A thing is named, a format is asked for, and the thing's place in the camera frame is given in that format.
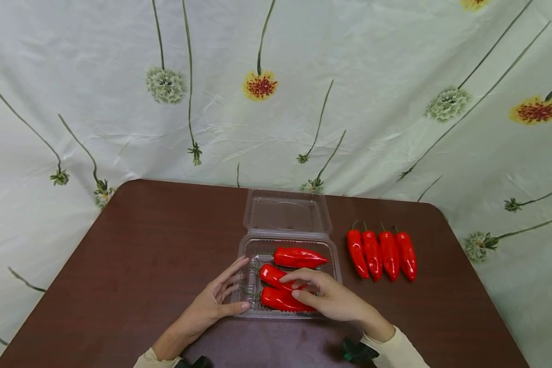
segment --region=long-sleeve shirt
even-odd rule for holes
[[[429,368],[419,352],[411,344],[411,341],[395,327],[395,335],[386,342],[376,341],[364,334],[361,342],[376,350],[380,356],[373,359],[378,368]],[[153,349],[149,348],[139,357],[133,368],[174,368],[182,360],[176,357],[174,360],[158,360]]]

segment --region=wooden tabletop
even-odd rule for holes
[[[16,334],[0,368],[132,367],[237,257],[247,190],[160,181],[122,185]],[[527,367],[442,213],[424,203],[327,197],[343,284],[410,338],[432,368]],[[419,265],[374,283],[356,274],[345,232],[360,218],[408,232]],[[352,367],[353,326],[324,319],[226,318],[184,356],[215,367]]]

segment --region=plastic clamshell box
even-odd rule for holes
[[[320,314],[273,310],[260,303],[265,283],[258,270],[273,263],[278,247],[300,247],[318,252],[329,261],[316,270],[326,272],[341,283],[337,248],[329,239],[332,226],[325,196],[275,190],[249,190],[244,226],[248,229],[241,239],[239,256],[250,261],[236,277],[240,285],[231,294],[231,303],[248,301],[250,309],[239,317],[253,318],[316,318]],[[295,268],[276,266],[291,272]]]

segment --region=red chili pepper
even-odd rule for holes
[[[399,249],[399,255],[401,258],[401,271],[407,276],[409,281],[414,282],[417,276],[417,260],[415,258],[415,249],[411,242],[411,237],[408,233],[398,232],[395,234],[395,240],[397,242],[397,249]]]
[[[366,264],[374,281],[380,280],[383,275],[383,251],[376,240],[376,234],[367,229],[362,233],[362,245],[366,256]]]
[[[276,310],[292,312],[310,312],[315,311],[313,307],[304,305],[292,297],[288,291],[277,290],[273,287],[264,287],[260,296],[260,301],[264,306]]]
[[[278,247],[274,252],[274,263],[293,268],[317,268],[319,265],[327,263],[327,259],[309,249]]]
[[[378,237],[380,238],[380,248],[383,251],[384,270],[387,272],[390,280],[395,282],[400,272],[399,250],[395,244],[395,235],[384,231],[384,225],[382,222],[380,224],[383,226],[383,232],[378,234]]]
[[[286,290],[289,293],[292,293],[292,291],[294,290],[294,288],[292,288],[292,284],[294,284],[295,281],[281,283],[280,279],[282,279],[284,275],[286,275],[286,272],[272,266],[269,263],[264,264],[264,266],[260,268],[260,279],[263,282],[267,283],[269,286],[278,288],[280,290]],[[297,290],[302,290],[307,286],[308,284],[300,285]]]
[[[350,231],[347,233],[348,237],[348,249],[350,251],[351,259],[354,261],[354,267],[358,275],[363,279],[368,279],[368,267],[366,266],[366,260],[364,259],[364,250],[362,249],[362,237],[358,230],[354,230],[354,225],[351,226]]]

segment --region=white fabric backdrop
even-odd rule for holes
[[[0,99],[5,342],[42,295],[9,267],[47,288],[98,216],[95,200],[104,204],[112,188],[135,178],[234,186],[239,165],[243,187],[298,190],[345,130],[320,177],[326,194],[415,201],[442,176],[422,201],[442,210],[463,246],[473,232],[500,236],[552,220],[552,195],[515,213],[503,208],[511,197],[552,192],[552,119],[510,117],[552,91],[552,0],[525,11],[527,0],[276,0],[261,71],[277,85],[264,101],[250,100],[242,84],[257,74],[270,0],[186,0],[192,75],[182,3],[155,4],[165,71],[180,72],[186,90],[176,104],[156,102],[145,84],[161,66],[151,1],[0,2],[0,93],[70,176],[53,185],[56,156]],[[331,80],[315,147],[300,164]],[[438,93],[464,81],[457,93],[470,101],[457,116],[424,116]],[[201,166],[187,152],[190,91]],[[552,108],[552,99],[543,104]],[[58,113],[98,164],[99,185]],[[531,366],[552,367],[552,224],[501,239],[495,251],[482,240],[469,244],[488,251],[479,277]]]

